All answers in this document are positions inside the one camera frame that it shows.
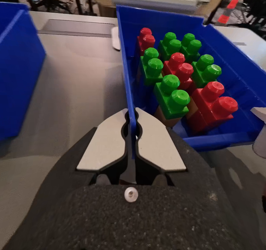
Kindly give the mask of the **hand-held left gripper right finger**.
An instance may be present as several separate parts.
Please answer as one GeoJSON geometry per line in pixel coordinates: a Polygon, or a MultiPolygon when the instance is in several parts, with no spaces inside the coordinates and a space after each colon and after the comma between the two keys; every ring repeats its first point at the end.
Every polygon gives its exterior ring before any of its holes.
{"type": "Polygon", "coordinates": [[[136,156],[161,171],[185,171],[186,166],[166,126],[140,108],[135,108],[139,135],[136,156]]]}

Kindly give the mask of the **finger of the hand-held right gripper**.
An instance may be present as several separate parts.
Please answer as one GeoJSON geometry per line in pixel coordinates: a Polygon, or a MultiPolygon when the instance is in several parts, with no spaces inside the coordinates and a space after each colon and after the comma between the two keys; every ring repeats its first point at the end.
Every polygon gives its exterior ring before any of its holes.
{"type": "Polygon", "coordinates": [[[253,107],[251,108],[251,112],[266,123],[266,107],[253,107]]]}
{"type": "Polygon", "coordinates": [[[261,158],[266,158],[266,127],[263,127],[252,145],[253,152],[261,158]]]}

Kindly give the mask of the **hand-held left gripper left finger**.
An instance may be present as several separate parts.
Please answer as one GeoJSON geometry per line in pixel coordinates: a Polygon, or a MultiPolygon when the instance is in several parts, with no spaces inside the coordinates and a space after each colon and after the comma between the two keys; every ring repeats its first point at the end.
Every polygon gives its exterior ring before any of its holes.
{"type": "Polygon", "coordinates": [[[127,153],[128,109],[113,114],[98,127],[76,169],[101,171],[122,159],[127,153]]]}

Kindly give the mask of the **blue storage bin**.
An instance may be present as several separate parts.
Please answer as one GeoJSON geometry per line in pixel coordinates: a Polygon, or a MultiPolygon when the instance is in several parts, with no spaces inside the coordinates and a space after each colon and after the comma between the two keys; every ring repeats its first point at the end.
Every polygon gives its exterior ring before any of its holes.
{"type": "Polygon", "coordinates": [[[206,135],[192,136],[185,120],[174,127],[174,132],[198,152],[255,141],[264,122],[251,112],[251,108],[265,107],[266,103],[265,71],[260,66],[212,25],[204,26],[202,17],[123,5],[117,5],[116,11],[133,146],[138,130],[134,110],[138,106],[145,107],[145,101],[141,102],[138,98],[134,85],[135,73],[132,72],[137,36],[143,27],[151,29],[156,40],[155,48],[167,32],[174,32],[177,39],[182,39],[187,33],[194,34],[202,43],[199,53],[212,55],[215,64],[221,67],[222,74],[218,80],[224,85],[225,96],[230,96],[238,102],[239,108],[233,114],[234,118],[206,135]]]}
{"type": "Polygon", "coordinates": [[[28,6],[0,3],[0,139],[19,134],[45,60],[28,6]]]}

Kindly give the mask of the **cluster of mega block bridges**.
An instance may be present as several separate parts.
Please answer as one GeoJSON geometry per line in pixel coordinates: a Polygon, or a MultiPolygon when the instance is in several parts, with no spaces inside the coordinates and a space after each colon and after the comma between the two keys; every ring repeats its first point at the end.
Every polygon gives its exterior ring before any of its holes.
{"type": "Polygon", "coordinates": [[[140,106],[166,127],[184,118],[193,135],[233,119],[238,103],[223,96],[225,88],[217,81],[222,69],[213,56],[200,54],[202,42],[194,34],[180,41],[167,32],[158,47],[154,45],[151,29],[142,28],[132,66],[140,106]]]}

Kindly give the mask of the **orange traffic cone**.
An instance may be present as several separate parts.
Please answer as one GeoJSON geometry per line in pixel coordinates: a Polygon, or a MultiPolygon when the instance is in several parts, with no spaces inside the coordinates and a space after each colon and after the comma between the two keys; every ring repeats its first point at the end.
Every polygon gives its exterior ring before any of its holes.
{"type": "Polygon", "coordinates": [[[227,7],[225,8],[224,12],[222,13],[222,15],[218,18],[216,25],[226,25],[231,12],[235,9],[235,7],[237,6],[239,0],[231,0],[231,2],[227,5],[227,7]]]}

